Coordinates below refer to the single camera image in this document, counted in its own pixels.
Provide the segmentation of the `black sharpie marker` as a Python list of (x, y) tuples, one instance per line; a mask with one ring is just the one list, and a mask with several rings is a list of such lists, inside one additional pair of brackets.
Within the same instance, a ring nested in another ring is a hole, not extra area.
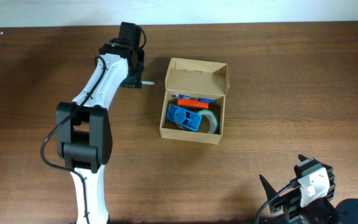
[(142, 80), (141, 84), (143, 84), (143, 85), (155, 85), (155, 82)]

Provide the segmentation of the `blue ballpoint pen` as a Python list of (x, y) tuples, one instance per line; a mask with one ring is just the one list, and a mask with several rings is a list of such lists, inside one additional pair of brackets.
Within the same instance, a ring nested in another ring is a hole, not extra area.
[(196, 101), (200, 101), (200, 102), (204, 102), (204, 103), (215, 103), (216, 102), (215, 100), (211, 100), (211, 99), (207, 99), (207, 98), (197, 98), (197, 97), (181, 95), (181, 94), (172, 95), (172, 97), (174, 97), (176, 99), (196, 100)]

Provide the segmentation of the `orange black stapler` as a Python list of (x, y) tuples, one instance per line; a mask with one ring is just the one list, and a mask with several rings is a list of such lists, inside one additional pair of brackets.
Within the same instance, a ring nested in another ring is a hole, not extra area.
[(209, 109), (209, 103), (191, 99), (178, 99), (177, 105), (186, 108), (196, 108), (201, 110)]

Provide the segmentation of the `brown cardboard box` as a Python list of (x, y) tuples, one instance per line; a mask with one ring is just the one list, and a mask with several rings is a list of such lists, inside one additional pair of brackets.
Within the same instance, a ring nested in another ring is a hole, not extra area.
[[(228, 64), (171, 58), (165, 77), (165, 96), (160, 120), (160, 135), (165, 139), (219, 144), (223, 137), (226, 95), (228, 93)], [(209, 106), (218, 120), (218, 129), (212, 134), (208, 132), (209, 122), (203, 118), (199, 131), (194, 132), (180, 128), (166, 119), (170, 105), (175, 105), (177, 94), (197, 98), (207, 98), (215, 102)]]

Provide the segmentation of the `blue plastic block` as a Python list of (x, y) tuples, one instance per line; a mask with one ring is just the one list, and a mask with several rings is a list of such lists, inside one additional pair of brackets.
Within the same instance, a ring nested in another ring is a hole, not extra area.
[(166, 119), (190, 131), (198, 131), (203, 116), (176, 105), (170, 105)]

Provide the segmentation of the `green tape roll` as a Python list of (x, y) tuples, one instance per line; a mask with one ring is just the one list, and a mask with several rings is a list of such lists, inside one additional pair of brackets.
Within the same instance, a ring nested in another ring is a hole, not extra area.
[(198, 114), (204, 116), (209, 122), (209, 134), (215, 134), (219, 129), (218, 117), (210, 110), (201, 110)]

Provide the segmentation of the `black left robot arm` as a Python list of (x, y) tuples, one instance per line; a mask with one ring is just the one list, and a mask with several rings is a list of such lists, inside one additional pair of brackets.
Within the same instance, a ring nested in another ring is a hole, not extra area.
[(112, 153), (108, 109), (119, 87), (142, 87), (146, 41), (140, 26), (122, 22), (118, 37), (95, 56), (95, 70), (86, 86), (72, 102), (56, 108), (52, 134), (65, 163), (62, 169), (75, 184), (77, 223), (109, 223), (104, 198), (104, 170)]

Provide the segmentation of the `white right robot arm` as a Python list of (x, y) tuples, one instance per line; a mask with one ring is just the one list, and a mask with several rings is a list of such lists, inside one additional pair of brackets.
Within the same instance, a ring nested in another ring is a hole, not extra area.
[(336, 184), (333, 167), (313, 157), (298, 156), (296, 177), (276, 191), (263, 175), (259, 179), (267, 201), (259, 208), (255, 223), (358, 223), (358, 198), (334, 206)]

